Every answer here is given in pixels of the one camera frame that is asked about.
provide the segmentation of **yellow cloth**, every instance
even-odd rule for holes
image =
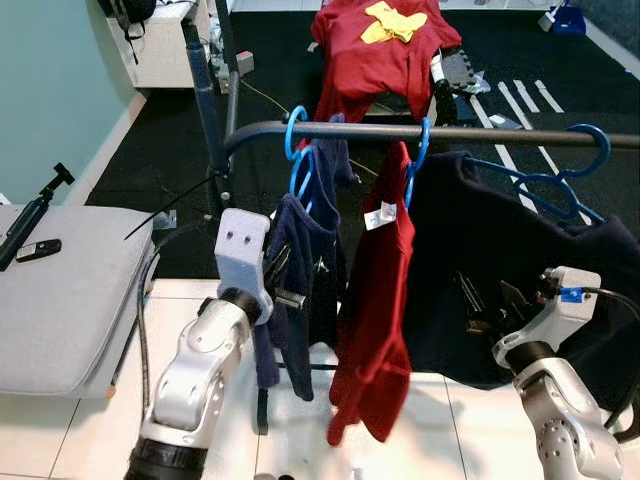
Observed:
[[[387,5],[387,2],[371,5],[365,9],[365,13],[378,20],[369,25],[360,36],[364,43],[386,42],[393,37],[409,43],[414,32],[427,22],[426,13],[414,13],[405,17]]]

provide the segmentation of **hanging clothing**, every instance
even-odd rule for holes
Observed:
[[[327,440],[338,445],[348,424],[362,420],[374,438],[386,440],[409,389],[411,366],[402,338],[406,280],[414,228],[404,206],[410,159],[393,144],[365,212],[393,204],[395,221],[363,233],[347,297],[338,320],[339,359],[329,398],[338,412]]]
[[[419,248],[411,261],[404,337],[414,370],[490,389],[512,375],[496,364],[488,340],[466,332],[452,281],[456,270],[471,279],[489,309],[501,305],[499,281],[531,299],[540,274],[561,265],[596,272],[603,288],[640,302],[640,246],[615,216],[590,227],[548,221],[484,186],[475,167],[463,162],[467,156],[431,156],[417,174],[410,214]],[[558,354],[598,404],[614,410],[640,368],[639,345],[633,314],[600,296],[593,319]]]
[[[332,119],[342,120],[342,116]],[[356,179],[345,140],[314,140],[311,148],[311,211],[307,213],[295,196],[286,194],[278,206],[266,255],[273,259],[284,245],[290,246],[282,288],[304,295],[307,301],[301,310],[276,302],[269,321],[253,332],[258,386],[279,383],[273,348],[280,348],[295,394],[307,401],[313,400],[309,346],[318,342],[335,345],[338,292],[346,285],[334,179],[343,187]]]
[[[376,95],[389,91],[407,97],[416,120],[426,115],[432,94],[431,59],[438,48],[458,46],[462,39],[442,18],[438,0],[387,3],[407,17],[428,16],[409,43],[366,44],[360,39],[371,25],[365,13],[371,0],[335,0],[316,14],[311,32],[324,52],[325,65],[315,121],[343,112],[347,122],[360,122]]]
[[[414,13],[405,17],[398,10],[391,8],[387,2],[378,2],[365,9],[367,15],[376,17],[364,31],[360,38],[364,43],[386,42],[392,38],[398,38],[404,43],[409,43],[416,30],[427,21],[426,13]]]

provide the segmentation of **clothes rack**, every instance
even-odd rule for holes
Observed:
[[[215,181],[207,185],[209,203],[214,211],[235,205],[233,198],[233,154],[243,145],[263,136],[282,135],[286,124],[278,121],[265,121],[245,125],[236,130],[238,108],[239,72],[233,46],[233,32],[228,21],[226,0],[216,0],[222,38],[225,44],[225,58],[231,59],[231,85],[226,119],[226,133],[221,137],[220,120],[213,97],[214,86],[209,73],[209,66],[204,48],[197,38],[193,38],[195,27],[184,27],[187,40],[187,54],[194,90],[204,135],[209,149],[209,167],[207,176],[214,176]],[[346,140],[391,141],[404,140],[416,142],[422,138],[420,125],[385,125],[354,124],[328,122],[298,122],[294,125],[293,134],[300,138],[343,138]],[[486,128],[433,127],[430,131],[432,140],[473,144],[510,144],[531,146],[562,147],[597,147],[596,140],[587,133],[548,131],[548,130],[502,130]],[[613,149],[640,151],[640,136],[626,134],[609,134]]]

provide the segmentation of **white stripe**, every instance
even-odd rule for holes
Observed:
[[[538,87],[538,90],[540,90],[540,94],[544,97],[547,103],[549,103],[551,108],[553,108],[554,112],[564,113],[564,110],[562,110],[562,107],[558,105],[558,102],[556,102],[555,98],[551,96],[544,83],[542,83],[540,80],[536,80],[536,87]]]
[[[529,107],[531,113],[540,113],[540,109],[536,105],[536,102],[533,101],[533,98],[529,95],[529,92],[527,92],[527,87],[524,86],[524,83],[520,80],[514,80],[513,83],[516,84],[518,93],[522,97],[522,100],[524,100],[524,103],[527,104],[527,107]]]
[[[522,111],[520,106],[518,105],[518,102],[516,102],[516,99],[513,98],[513,96],[511,95],[511,92],[509,92],[509,88],[507,87],[507,85],[504,82],[499,82],[498,83],[498,89],[504,95],[504,98],[507,100],[507,102],[511,106],[511,109],[513,110],[513,113],[516,114],[516,116],[518,117],[518,120],[520,120],[520,123],[522,123],[522,126],[525,128],[525,130],[533,130],[533,126],[531,125],[531,123],[527,119],[526,115],[524,114],[524,112]],[[558,175],[558,173],[560,173],[560,170],[558,169],[558,167],[556,166],[555,162],[553,161],[553,159],[551,158],[551,156],[547,152],[547,149],[544,148],[543,146],[539,146],[538,150],[540,150],[540,153],[542,154],[544,159],[547,161],[547,165],[549,165],[549,168],[551,169],[553,174],[554,175]],[[569,186],[569,184],[566,182],[565,179],[562,179],[562,183],[564,183],[565,185]],[[580,216],[582,217],[582,220],[584,220],[584,223],[586,223],[587,225],[591,225],[591,219],[589,217],[587,217],[582,212],[580,212]]]
[[[478,101],[475,95],[471,95],[469,102],[471,103],[471,106],[475,110],[476,115],[478,115],[478,118],[480,119],[480,123],[482,123],[482,126],[484,128],[493,128],[493,125],[491,125],[491,120],[489,120],[489,117],[487,117],[487,114],[485,113],[484,108],[482,108],[482,105],[480,105],[480,102]],[[516,168],[515,163],[513,163],[513,159],[511,158],[511,155],[509,155],[509,152],[507,151],[507,147],[505,147],[504,145],[494,145],[494,146],[498,151],[498,155],[502,160],[502,164],[505,167],[510,168],[511,170],[518,170]],[[516,177],[511,177],[512,182],[515,183],[516,180],[517,180]],[[527,186],[522,185],[522,189],[527,190]],[[527,207],[529,210],[538,213],[538,209],[536,208],[533,201],[531,201],[531,199],[521,194],[519,194],[518,196],[520,197],[520,202],[522,202],[522,205]]]

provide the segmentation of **red shirt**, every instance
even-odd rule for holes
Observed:
[[[406,281],[415,230],[404,206],[404,143],[393,144],[365,212],[396,204],[396,220],[363,233],[347,298],[338,319],[338,368],[329,398],[338,407],[327,440],[336,446],[346,425],[362,420],[386,440],[409,389],[411,363],[402,337]]]
[[[315,121],[344,113],[346,122],[358,123],[376,95],[388,91],[407,97],[416,120],[426,115],[431,59],[438,48],[460,45],[462,38],[442,18],[438,0],[387,0],[402,15],[426,13],[427,23],[409,43],[393,38],[366,44],[360,35],[376,19],[364,10],[376,2],[334,0],[317,13],[311,33],[324,51],[325,68]]]

